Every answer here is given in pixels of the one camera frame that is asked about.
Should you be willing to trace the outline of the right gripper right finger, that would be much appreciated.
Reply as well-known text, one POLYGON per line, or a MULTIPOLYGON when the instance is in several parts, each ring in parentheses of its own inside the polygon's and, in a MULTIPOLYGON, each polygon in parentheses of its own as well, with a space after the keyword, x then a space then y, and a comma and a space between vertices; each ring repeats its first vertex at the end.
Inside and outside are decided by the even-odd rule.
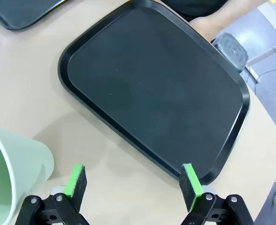
POLYGON ((240 195, 229 195, 225 199, 205 192, 192 164, 183 164, 179 178, 188 215, 183 225, 253 225, 254 221, 240 195))

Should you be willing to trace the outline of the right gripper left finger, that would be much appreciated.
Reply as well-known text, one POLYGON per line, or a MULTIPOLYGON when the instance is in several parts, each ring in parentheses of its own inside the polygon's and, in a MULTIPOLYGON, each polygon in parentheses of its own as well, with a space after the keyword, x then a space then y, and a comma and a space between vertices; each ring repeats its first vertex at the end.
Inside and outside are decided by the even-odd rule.
POLYGON ((80 208, 87 186, 85 166, 76 164, 62 191, 46 199, 27 196, 20 208, 16 225, 87 225, 80 208))

